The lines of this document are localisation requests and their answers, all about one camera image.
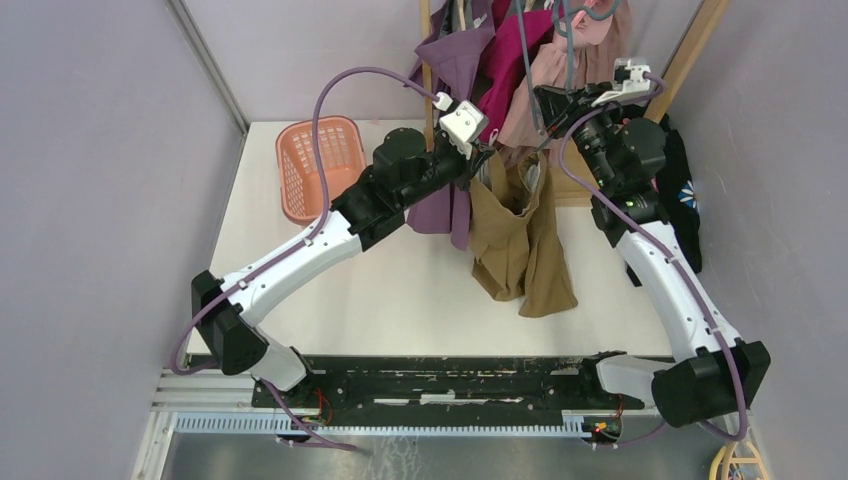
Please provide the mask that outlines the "tan brown skirt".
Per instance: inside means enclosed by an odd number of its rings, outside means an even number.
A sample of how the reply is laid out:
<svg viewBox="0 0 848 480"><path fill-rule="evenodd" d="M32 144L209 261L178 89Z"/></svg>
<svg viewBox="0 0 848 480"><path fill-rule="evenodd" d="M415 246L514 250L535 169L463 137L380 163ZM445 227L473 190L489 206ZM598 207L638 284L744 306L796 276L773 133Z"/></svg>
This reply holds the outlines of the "tan brown skirt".
<svg viewBox="0 0 848 480"><path fill-rule="evenodd" d="M553 176L532 154L508 167L489 158L470 184L472 276L495 301L521 298L519 315L542 318L578 306L558 234Z"/></svg>

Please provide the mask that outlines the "blue-grey plastic hanger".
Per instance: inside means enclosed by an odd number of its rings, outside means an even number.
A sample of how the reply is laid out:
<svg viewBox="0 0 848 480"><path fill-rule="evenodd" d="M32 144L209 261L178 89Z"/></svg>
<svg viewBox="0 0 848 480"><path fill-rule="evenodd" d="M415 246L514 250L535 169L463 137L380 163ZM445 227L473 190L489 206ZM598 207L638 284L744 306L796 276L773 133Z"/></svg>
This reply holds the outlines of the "blue-grey plastic hanger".
<svg viewBox="0 0 848 480"><path fill-rule="evenodd" d="M531 78L524 78L513 94L503 125L506 139L499 142L511 148L541 145L541 122L533 120L528 84L581 88L612 80L614 61L627 55L631 27L630 7L622 1L604 20L594 20L584 12L578 14L567 38L553 33L530 63Z"/></svg>

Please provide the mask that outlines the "pink pleated skirt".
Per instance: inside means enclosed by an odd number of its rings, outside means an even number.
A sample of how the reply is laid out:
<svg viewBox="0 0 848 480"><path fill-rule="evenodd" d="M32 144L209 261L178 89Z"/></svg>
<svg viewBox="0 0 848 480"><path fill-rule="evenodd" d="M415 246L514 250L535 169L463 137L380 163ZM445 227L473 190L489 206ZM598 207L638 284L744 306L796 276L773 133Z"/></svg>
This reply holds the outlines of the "pink pleated skirt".
<svg viewBox="0 0 848 480"><path fill-rule="evenodd" d="M519 67L497 141L506 147L544 144L541 119L534 118L530 93L534 86L581 88L607 82L614 76L614 61L628 55L632 27L626 1L570 1L543 17L547 29L530 69Z"/></svg>

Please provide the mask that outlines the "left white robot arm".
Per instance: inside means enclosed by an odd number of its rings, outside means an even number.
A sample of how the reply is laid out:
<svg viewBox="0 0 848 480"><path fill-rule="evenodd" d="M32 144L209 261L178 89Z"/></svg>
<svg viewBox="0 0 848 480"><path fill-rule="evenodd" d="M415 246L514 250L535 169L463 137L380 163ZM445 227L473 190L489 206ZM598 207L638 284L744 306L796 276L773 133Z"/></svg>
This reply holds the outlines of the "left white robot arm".
<svg viewBox="0 0 848 480"><path fill-rule="evenodd" d="M411 128L390 131L359 178L332 200L324 218L261 259L217 277L191 281L193 326L209 350L210 368L269 381L291 406L315 391L306 362L292 347L266 338L260 324L296 290L334 265L381 242L406 222L413 205L448 185L469 185L495 150L478 140L455 145L438 128L432 149Z"/></svg>

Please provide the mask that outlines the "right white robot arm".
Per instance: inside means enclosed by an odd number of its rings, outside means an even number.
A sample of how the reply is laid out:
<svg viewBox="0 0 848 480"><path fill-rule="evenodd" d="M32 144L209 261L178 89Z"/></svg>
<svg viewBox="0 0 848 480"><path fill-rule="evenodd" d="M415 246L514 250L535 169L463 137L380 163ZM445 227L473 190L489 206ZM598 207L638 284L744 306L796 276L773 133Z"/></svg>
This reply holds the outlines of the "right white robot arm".
<svg viewBox="0 0 848 480"><path fill-rule="evenodd" d="M731 440L749 429L748 410L771 364L766 346L747 342L710 300L679 245L652 180L666 163L667 133L652 120L614 121L623 105L606 101L608 82L533 90L546 133L572 141L594 181L591 213L656 310L671 363L605 353L577 382L580 400L602 408L617 394L655 407L666 424L701 424Z"/></svg>

